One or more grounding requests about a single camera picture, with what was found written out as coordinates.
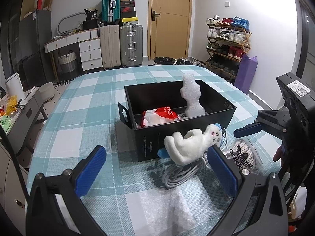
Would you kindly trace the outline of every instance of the silver suitcase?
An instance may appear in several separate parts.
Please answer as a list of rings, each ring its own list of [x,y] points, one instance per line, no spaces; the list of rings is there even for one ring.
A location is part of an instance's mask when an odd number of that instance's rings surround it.
[[[100,50],[104,68],[120,66],[119,25],[100,27]]]
[[[141,25],[120,27],[120,53],[122,66],[142,65],[143,28]]]

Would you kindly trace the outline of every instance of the beige suitcase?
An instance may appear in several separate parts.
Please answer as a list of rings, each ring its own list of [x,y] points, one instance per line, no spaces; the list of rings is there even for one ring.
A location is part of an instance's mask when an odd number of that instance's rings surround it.
[[[121,65],[119,25],[100,27],[100,49],[104,68]]]

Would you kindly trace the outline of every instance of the refrigerator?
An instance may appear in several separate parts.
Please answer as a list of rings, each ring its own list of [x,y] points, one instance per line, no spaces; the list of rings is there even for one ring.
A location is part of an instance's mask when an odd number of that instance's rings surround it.
[[[36,10],[20,21],[20,51],[30,88],[55,80],[49,55],[44,48],[51,38],[51,11]]]

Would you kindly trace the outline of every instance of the label with qr code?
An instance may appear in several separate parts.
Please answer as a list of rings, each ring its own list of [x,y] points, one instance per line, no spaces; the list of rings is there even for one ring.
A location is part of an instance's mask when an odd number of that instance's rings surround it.
[[[294,81],[288,84],[288,87],[293,90],[300,97],[304,97],[307,93],[311,92],[311,90],[306,87],[304,84],[299,81]]]

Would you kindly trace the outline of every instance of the red and white plastic bag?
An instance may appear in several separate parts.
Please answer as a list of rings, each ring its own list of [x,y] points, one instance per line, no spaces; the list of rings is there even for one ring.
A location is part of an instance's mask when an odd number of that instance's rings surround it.
[[[148,127],[178,120],[177,114],[169,106],[143,112],[141,127]]]

